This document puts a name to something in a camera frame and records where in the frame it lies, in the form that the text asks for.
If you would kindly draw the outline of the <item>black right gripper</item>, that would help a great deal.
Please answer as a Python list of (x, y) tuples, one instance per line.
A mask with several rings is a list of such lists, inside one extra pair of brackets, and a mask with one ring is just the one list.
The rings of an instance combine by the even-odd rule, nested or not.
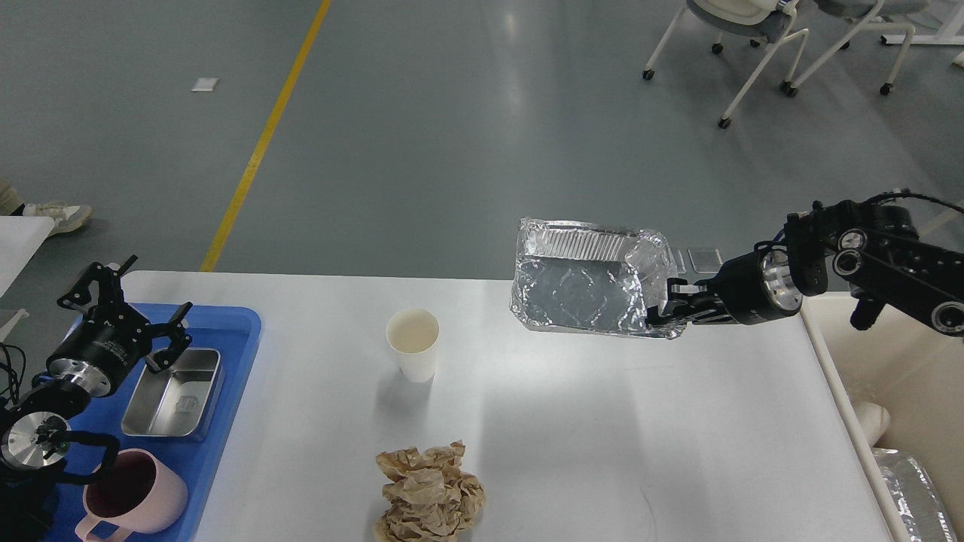
[[(668, 303), (648, 309), (651, 328), (727, 324), (728, 315), (740, 324), (760, 324), (796, 315), (804, 298), (785, 249), (751, 251), (725, 262), (711, 279), (668, 278), (666, 291)], [(718, 298), (723, 305), (702, 301)]]

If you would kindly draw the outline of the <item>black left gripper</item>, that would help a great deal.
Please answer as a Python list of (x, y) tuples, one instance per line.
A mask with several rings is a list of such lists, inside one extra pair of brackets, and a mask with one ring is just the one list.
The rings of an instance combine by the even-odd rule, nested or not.
[[(166, 323), (151, 324), (124, 299), (121, 278), (138, 260), (132, 254), (117, 269), (100, 262), (83, 269), (57, 298), (62, 309), (83, 313), (82, 320), (46, 360), (55, 379), (79, 385), (90, 397), (110, 397), (145, 356), (149, 373), (168, 370), (193, 342), (185, 317), (192, 302), (179, 306)], [(166, 348), (151, 351), (152, 340), (166, 337)]]

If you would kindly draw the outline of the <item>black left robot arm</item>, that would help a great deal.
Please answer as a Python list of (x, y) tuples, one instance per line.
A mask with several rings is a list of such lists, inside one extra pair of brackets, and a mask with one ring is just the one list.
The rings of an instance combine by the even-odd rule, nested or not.
[(138, 361), (152, 373), (170, 368), (192, 343), (179, 306), (154, 323), (124, 298), (121, 280), (136, 261), (114, 268), (91, 263), (57, 305), (81, 319), (46, 360), (33, 388), (11, 389), (2, 408), (2, 539), (38, 541), (53, 525), (48, 501), (56, 485), (103, 480), (120, 454), (117, 437), (70, 428), (95, 397), (114, 394)]

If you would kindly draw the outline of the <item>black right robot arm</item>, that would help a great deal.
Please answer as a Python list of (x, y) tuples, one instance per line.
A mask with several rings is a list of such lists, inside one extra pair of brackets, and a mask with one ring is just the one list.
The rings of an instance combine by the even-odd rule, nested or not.
[(892, 306), (940, 335), (963, 333), (963, 257), (920, 240), (899, 199), (940, 199), (896, 190), (791, 213), (780, 233), (724, 262), (712, 278), (668, 279), (667, 300), (648, 309), (654, 329), (688, 324), (755, 325), (797, 315), (835, 274), (857, 304), (850, 325), (868, 330)]

